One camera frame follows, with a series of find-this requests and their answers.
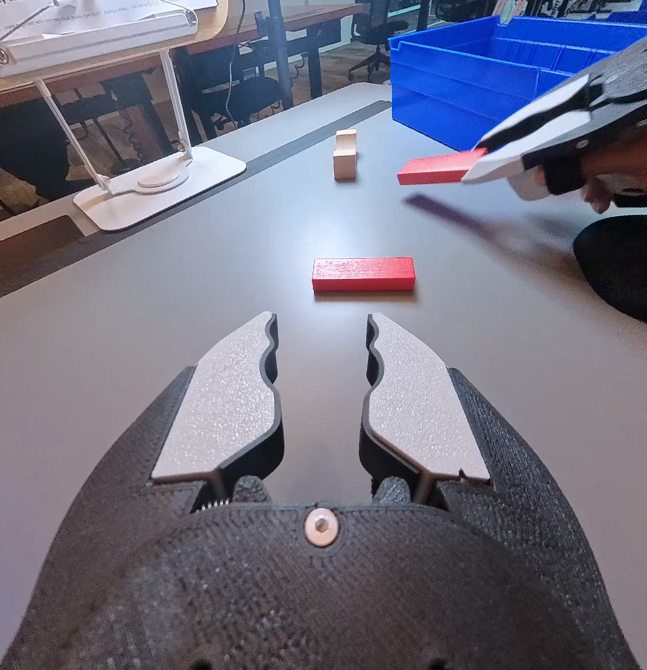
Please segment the blue plastic bin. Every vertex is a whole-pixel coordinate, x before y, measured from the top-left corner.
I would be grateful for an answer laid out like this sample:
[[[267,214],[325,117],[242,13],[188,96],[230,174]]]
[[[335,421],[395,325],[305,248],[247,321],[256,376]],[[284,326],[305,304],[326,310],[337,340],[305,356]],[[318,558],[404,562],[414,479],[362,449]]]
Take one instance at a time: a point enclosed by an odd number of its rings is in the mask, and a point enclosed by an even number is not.
[[[647,24],[516,17],[389,40],[392,117],[463,151],[537,97],[647,36]]]

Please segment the printed instruction sheet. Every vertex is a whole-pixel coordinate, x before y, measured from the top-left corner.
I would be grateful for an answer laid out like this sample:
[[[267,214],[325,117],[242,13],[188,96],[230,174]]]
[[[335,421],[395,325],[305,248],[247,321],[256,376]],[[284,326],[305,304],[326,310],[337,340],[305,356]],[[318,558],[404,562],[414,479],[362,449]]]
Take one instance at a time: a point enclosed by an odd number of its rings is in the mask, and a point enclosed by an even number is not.
[[[0,1],[0,36],[20,23],[17,34],[66,33],[127,24],[160,13],[218,6],[217,1]]]

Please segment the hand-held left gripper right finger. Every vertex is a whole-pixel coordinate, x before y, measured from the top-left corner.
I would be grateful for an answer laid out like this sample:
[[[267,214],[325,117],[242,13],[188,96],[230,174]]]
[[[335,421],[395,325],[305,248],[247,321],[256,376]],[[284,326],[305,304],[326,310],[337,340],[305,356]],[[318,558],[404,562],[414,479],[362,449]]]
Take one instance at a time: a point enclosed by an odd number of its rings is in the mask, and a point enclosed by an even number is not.
[[[376,493],[401,478],[425,504],[436,482],[486,485],[491,474],[449,368],[427,344],[382,313],[368,315],[370,385],[363,400],[359,456]]]

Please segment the wooden desk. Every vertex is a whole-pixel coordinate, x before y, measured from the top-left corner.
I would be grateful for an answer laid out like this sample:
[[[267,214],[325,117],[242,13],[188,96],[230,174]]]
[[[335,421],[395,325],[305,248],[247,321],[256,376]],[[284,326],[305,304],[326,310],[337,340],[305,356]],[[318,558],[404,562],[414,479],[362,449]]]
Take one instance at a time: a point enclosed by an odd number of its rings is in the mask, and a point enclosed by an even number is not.
[[[267,1],[245,1],[246,13],[239,30],[238,41],[253,41],[259,38],[254,12],[268,13]],[[141,72],[160,65],[159,52],[164,49],[185,47],[190,54],[198,54],[234,43],[235,31],[240,19],[241,1],[219,1],[214,8],[205,8],[198,13],[197,33],[160,43],[134,47],[112,54],[97,55],[68,64],[51,66],[31,73],[18,74],[0,79],[0,109],[10,105],[40,98],[35,79],[42,79],[52,93],[83,87],[102,80],[125,74]],[[318,23],[340,20],[344,17],[364,13],[365,5],[352,2],[314,5],[286,5],[281,12],[285,30],[290,32],[306,29]]]

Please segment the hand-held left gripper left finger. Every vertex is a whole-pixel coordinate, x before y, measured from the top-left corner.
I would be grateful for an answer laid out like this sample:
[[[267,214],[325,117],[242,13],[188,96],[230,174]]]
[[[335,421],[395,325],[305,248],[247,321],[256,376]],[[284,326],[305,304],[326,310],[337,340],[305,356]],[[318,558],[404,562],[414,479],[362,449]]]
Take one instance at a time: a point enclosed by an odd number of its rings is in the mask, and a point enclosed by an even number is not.
[[[278,318],[262,312],[194,366],[152,469],[156,484],[199,482],[193,511],[227,505],[243,477],[263,481],[285,455]]]

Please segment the red wooden plank block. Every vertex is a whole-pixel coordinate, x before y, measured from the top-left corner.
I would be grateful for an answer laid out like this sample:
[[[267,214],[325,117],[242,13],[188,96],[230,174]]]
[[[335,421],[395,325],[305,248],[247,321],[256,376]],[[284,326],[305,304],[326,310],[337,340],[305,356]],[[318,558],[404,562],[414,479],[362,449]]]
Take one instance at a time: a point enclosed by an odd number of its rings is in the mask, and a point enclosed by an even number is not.
[[[484,156],[485,148],[410,160],[397,173],[402,186],[457,183]]]
[[[413,258],[316,259],[314,291],[411,291],[416,283]]]

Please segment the white document stand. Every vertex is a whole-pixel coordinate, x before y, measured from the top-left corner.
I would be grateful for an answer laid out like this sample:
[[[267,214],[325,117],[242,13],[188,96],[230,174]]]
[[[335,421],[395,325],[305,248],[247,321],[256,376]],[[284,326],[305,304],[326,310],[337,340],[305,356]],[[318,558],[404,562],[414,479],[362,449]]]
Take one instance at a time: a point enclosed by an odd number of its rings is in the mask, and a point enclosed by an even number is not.
[[[23,26],[20,23],[0,36],[0,79],[192,36],[197,33],[199,20],[197,11],[183,9],[127,24],[66,33],[28,32],[19,36],[17,32]],[[47,83],[34,81],[94,182],[94,186],[77,193],[74,204],[103,232],[129,229],[246,171],[246,163],[241,160],[192,145],[170,50],[161,50],[159,57],[177,122],[177,150],[122,176],[111,178],[95,169]]]

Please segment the natural wood arch block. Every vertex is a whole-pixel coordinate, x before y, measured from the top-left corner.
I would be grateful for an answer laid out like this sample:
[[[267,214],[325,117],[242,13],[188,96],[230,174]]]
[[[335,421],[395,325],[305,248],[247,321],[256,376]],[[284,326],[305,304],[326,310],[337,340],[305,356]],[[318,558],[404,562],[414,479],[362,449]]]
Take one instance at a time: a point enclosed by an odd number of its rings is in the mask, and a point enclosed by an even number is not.
[[[336,132],[333,152],[333,173],[336,181],[355,181],[358,162],[357,131],[345,129]]]

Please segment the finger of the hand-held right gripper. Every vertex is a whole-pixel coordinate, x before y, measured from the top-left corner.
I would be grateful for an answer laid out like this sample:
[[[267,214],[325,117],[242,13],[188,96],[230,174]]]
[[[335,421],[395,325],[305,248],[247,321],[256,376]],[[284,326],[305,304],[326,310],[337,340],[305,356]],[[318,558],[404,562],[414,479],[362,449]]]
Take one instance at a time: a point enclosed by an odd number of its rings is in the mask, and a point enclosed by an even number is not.
[[[498,124],[478,141],[475,148],[483,148],[491,153],[513,141],[528,137],[563,114],[586,111],[603,94],[603,90],[603,79],[599,76],[573,76]]]
[[[570,111],[547,122],[526,137],[517,139],[499,149],[482,156],[462,177],[464,184],[478,184],[510,176],[525,170],[523,156],[549,141],[590,121],[587,111]]]

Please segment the black office chair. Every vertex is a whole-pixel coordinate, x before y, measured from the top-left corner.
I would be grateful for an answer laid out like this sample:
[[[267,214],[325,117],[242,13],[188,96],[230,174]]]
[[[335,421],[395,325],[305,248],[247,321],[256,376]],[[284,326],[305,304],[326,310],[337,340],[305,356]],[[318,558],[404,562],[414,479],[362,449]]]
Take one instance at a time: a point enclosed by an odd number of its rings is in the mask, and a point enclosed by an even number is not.
[[[366,13],[359,13],[352,19],[352,41],[374,46],[375,52],[352,66],[347,78],[353,81],[353,73],[362,68],[367,69],[367,81],[371,82],[374,72],[379,71],[381,65],[390,66],[389,39],[406,31],[409,28],[408,21],[401,19],[390,19],[390,1],[356,1],[356,4],[368,4]]]
[[[229,46],[191,55],[193,110],[207,139],[215,138],[227,125],[250,124],[265,109],[275,110],[283,101],[278,80],[266,76],[266,57],[272,55],[266,36],[241,42],[238,32],[250,24],[245,3],[236,20],[229,19],[232,42]]]

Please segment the black mesh wrist rest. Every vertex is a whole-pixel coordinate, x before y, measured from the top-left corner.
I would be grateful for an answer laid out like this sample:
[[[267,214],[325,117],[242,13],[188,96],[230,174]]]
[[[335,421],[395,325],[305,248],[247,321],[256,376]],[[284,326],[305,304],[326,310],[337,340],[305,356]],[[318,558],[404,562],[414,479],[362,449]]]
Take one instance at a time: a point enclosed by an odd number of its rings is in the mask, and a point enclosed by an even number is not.
[[[577,235],[572,251],[605,303],[647,323],[647,214],[594,222]]]

